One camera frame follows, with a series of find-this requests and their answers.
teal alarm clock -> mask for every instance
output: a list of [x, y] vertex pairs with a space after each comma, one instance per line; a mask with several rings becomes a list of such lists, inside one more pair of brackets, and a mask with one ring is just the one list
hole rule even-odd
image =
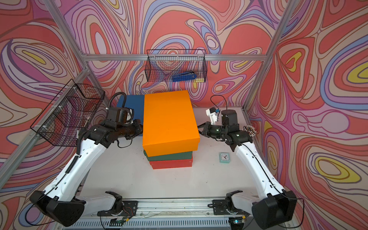
[[220, 153], [220, 163], [230, 163], [230, 154], [229, 153]]

wall-mounted basket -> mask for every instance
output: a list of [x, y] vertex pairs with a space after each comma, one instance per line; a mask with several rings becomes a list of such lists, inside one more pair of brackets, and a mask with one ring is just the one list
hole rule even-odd
[[[73, 80], [62, 90], [67, 91], [65, 97], [58, 105], [49, 108], [49, 104], [33, 122], [31, 129], [54, 146], [77, 146], [78, 132], [88, 128], [105, 92], [88, 84], [76, 84]], [[46, 121], [42, 125], [34, 125], [47, 108], [52, 112]]]
[[149, 82], [206, 82], [204, 49], [147, 50], [145, 73]]

patterned wall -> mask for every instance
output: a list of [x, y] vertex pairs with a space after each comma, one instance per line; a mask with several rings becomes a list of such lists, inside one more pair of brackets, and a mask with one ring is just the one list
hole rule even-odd
[[[0, 22], [2, 165], [38, 114], [81, 69], [42, 0], [0, 1]], [[29, 227], [24, 219], [29, 196], [53, 180], [72, 152], [43, 139], [36, 144], [0, 190], [0, 229]], [[48, 221], [35, 208], [28, 219], [34, 224]]]
[[[144, 61], [91, 61], [90, 66], [108, 96], [188, 90], [193, 106], [211, 106], [210, 97], [223, 95], [228, 106], [242, 106], [258, 71], [260, 61], [220, 61], [218, 73], [208, 70], [206, 82], [147, 82]], [[225, 105], [221, 97], [215, 103]]]
[[367, 70], [368, 1], [302, 0], [247, 108], [303, 229], [368, 229]]
[[[208, 54], [264, 54], [285, 1], [58, 1], [77, 43], [90, 54], [145, 54], [147, 49], [197, 49]], [[260, 62], [211, 61], [206, 83], [146, 82], [144, 61], [91, 63], [110, 97], [187, 89], [193, 106], [221, 94], [242, 106]], [[224, 104], [219, 98], [216, 102]]]

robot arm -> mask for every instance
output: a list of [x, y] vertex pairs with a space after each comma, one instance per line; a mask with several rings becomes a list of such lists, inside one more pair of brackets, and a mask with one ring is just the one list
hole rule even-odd
[[198, 126], [203, 128], [199, 133], [205, 137], [221, 139], [229, 145], [249, 169], [258, 192], [258, 197], [250, 197], [242, 191], [228, 193], [228, 208], [240, 209], [253, 215], [262, 229], [290, 221], [297, 203], [293, 191], [285, 191], [261, 159], [252, 138], [246, 131], [239, 130], [235, 110], [223, 110], [221, 117], [222, 125], [206, 122]]
[[34, 191], [30, 201], [44, 215], [64, 226], [74, 224], [81, 216], [102, 210], [122, 212], [122, 197], [114, 192], [91, 197], [76, 197], [77, 189], [97, 158], [119, 137], [133, 139], [143, 133], [133, 110], [109, 108], [107, 118], [85, 131], [77, 141], [77, 153], [44, 191]]

red box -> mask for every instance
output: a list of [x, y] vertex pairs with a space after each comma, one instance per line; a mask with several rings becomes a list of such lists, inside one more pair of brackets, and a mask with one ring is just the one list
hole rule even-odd
[[149, 162], [153, 169], [192, 167], [192, 163], [193, 158], [188, 160], [159, 160]]

